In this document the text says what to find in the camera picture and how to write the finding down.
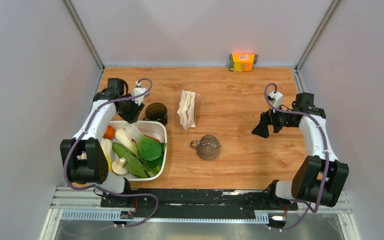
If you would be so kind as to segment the dark brown coffee dripper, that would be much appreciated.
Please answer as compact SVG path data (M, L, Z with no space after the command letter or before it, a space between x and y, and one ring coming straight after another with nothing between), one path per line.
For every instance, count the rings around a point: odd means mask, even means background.
M144 121L153 121L166 126L168 123L168 109L160 102L151 103L145 109Z

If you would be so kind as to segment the pack of paper filters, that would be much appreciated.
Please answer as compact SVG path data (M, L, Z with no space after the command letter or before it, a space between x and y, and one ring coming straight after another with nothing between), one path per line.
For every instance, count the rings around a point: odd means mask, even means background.
M177 114L180 125L185 131L196 128L197 99L201 96L193 91L182 90Z

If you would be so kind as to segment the clear glass coffee server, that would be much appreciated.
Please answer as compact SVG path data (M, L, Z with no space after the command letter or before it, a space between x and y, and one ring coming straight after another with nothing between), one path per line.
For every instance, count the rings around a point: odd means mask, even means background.
M222 144L214 135L207 134L200 140L192 140L189 146L195 150L200 159L212 161L219 157Z

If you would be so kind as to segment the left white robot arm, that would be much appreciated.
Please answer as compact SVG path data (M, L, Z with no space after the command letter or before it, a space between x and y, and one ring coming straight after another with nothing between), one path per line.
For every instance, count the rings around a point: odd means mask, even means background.
M80 130L72 138L61 141L63 178L69 188L76 191L98 189L113 195L120 207L132 203L133 193L128 190L128 181L112 173L101 143L115 115L130 124L137 122L145 106L143 100L152 89L143 87L143 81L150 79L139 79L129 92L125 80L109 78L107 87L94 95L90 113Z

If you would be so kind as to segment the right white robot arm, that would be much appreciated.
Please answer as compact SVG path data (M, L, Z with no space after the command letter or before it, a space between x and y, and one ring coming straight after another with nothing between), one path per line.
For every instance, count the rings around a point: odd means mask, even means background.
M291 181L274 180L265 195L266 205L280 208L285 201L299 200L316 206L334 207L349 175L349 167L339 162L326 131L326 113L314 104L314 94L298 93L292 108L283 110L279 91L265 93L270 109L260 115L252 134L268 138L269 126L278 133L282 128L299 128L306 158Z

